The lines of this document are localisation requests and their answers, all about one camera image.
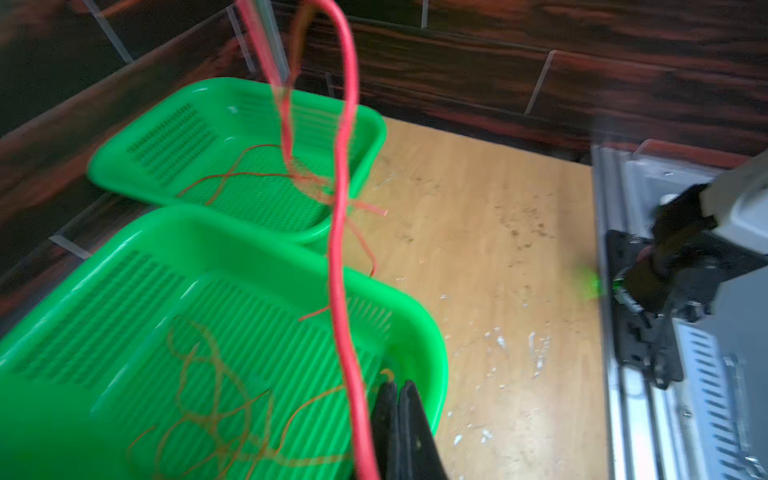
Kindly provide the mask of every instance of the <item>white paint speck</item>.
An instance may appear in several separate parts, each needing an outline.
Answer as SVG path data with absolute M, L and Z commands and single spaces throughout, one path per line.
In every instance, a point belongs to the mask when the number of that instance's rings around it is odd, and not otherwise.
M 389 176 L 388 176 L 386 179 L 384 179 L 384 181 L 383 181 L 383 182 L 381 182 L 381 183 L 379 183 L 378 185 L 376 185 L 376 186 L 373 188 L 373 190 L 375 190 L 375 189 L 377 189 L 377 188 L 381 187 L 383 184 L 385 184 L 385 183 L 387 183 L 388 181 L 390 181 L 390 180 L 392 179 L 392 177 L 394 177 L 394 176 L 395 176 L 395 174 L 391 174 L 391 175 L 389 175 Z
M 533 346 L 533 341 L 536 338 L 536 332 L 531 332 L 531 335 L 528 335 L 528 354 L 531 355 L 531 358 L 536 356 L 536 348 Z
M 544 345 L 539 351 L 538 357 L 536 357 L 536 373 L 533 375 L 533 378 L 536 378 L 541 374 L 541 370 L 544 368 L 544 356 L 549 349 L 549 337 L 546 336 L 542 340 L 544 341 Z

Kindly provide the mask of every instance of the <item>wooden table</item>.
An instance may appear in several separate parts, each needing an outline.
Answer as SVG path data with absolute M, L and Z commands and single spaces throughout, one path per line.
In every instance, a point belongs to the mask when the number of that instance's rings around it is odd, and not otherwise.
M 456 480 L 607 478 L 598 303 L 584 286 L 597 265 L 591 169 L 387 126 L 361 198 L 389 214 L 352 218 L 376 277 L 420 301 L 445 337 L 445 470 Z M 369 271 L 351 235 L 345 248 L 347 264 Z

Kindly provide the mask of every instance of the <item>dark wooden wall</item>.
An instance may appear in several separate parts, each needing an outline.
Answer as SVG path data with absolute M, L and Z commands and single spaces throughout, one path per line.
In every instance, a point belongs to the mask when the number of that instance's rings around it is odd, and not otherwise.
M 745 155 L 768 147 L 768 2 L 339 4 L 352 16 L 363 102 L 383 113 L 575 151 L 649 137 Z M 295 2 L 274 5 L 286 32 Z M 311 28 L 305 59 L 317 85 L 341 73 L 327 20 Z
M 84 177 L 99 145 L 186 84 L 259 78 L 231 2 L 0 2 L 0 336 L 148 208 Z M 273 4 L 285 35 L 296 4 Z M 567 159 L 649 137 L 768 147 L 763 0 L 339 4 L 361 101 L 385 115 Z M 340 96 L 327 20 L 310 29 L 305 59 L 299 87 Z
M 147 210 L 84 177 L 95 150 L 184 85 L 253 78 L 230 3 L 0 4 L 0 336 Z

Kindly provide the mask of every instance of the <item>green tray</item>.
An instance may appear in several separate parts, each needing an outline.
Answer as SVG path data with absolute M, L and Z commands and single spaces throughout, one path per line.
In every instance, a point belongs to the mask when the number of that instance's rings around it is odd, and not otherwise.
M 344 391 L 299 409 L 342 384 L 329 314 L 298 321 L 327 304 L 326 268 L 199 206 L 134 221 L 0 343 L 3 476 L 179 478 L 214 455 L 184 477 L 218 478 L 236 458 L 226 478 L 253 467 L 254 479 L 347 480 Z M 389 375 L 411 379 L 436 429 L 448 384 L 437 326 L 404 293 L 352 270 L 345 281 L 369 406 Z
M 295 91 L 294 156 L 315 174 L 333 177 L 333 142 L 343 103 Z M 356 197 L 386 138 L 382 116 L 360 106 L 349 149 L 349 195 Z M 248 147 L 280 143 L 280 116 L 268 84 L 211 78 L 163 100 L 94 155 L 88 176 L 98 186 L 149 204 L 205 204 L 221 177 L 177 195 L 209 175 L 226 174 Z M 279 148 L 245 154 L 236 172 L 286 173 Z M 285 177 L 228 177 L 210 208 L 265 227 L 294 243 L 320 240 L 330 226 L 327 205 Z

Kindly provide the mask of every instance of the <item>red insulated cable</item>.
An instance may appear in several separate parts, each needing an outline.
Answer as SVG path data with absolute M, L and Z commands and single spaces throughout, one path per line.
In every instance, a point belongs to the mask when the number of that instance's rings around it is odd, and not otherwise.
M 257 47 L 257 54 L 265 67 L 267 78 L 273 86 L 275 71 L 263 30 L 256 22 L 258 18 L 250 0 L 237 0 L 237 5 L 246 17 L 249 25 L 251 40 Z M 355 452 L 355 468 L 360 480 L 379 480 L 379 470 L 376 466 L 376 454 L 373 449 L 371 424 L 369 421 L 368 401 L 365 385 L 357 361 L 357 355 L 349 331 L 349 317 L 346 310 L 346 293 L 344 290 L 344 265 L 342 258 L 342 242 L 344 223 L 346 219 L 347 200 L 349 199 L 349 164 L 348 146 L 359 100 L 359 74 L 357 70 L 357 53 L 349 23 L 341 8 L 333 0 L 306 0 L 299 8 L 291 28 L 291 62 L 290 78 L 278 100 L 278 108 L 282 121 L 283 159 L 292 173 L 293 130 L 290 121 L 290 92 L 300 72 L 300 62 L 303 53 L 304 35 L 307 27 L 319 8 L 324 11 L 336 25 L 343 57 L 345 86 L 344 106 L 339 120 L 339 131 L 333 148 L 336 178 L 333 188 L 333 212 L 331 213 L 331 231 L 328 240 L 328 271 L 330 309 L 333 322 L 333 335 L 336 341 L 336 353 L 339 356 L 347 399 L 349 401 L 349 417 L 352 422 L 353 448 Z

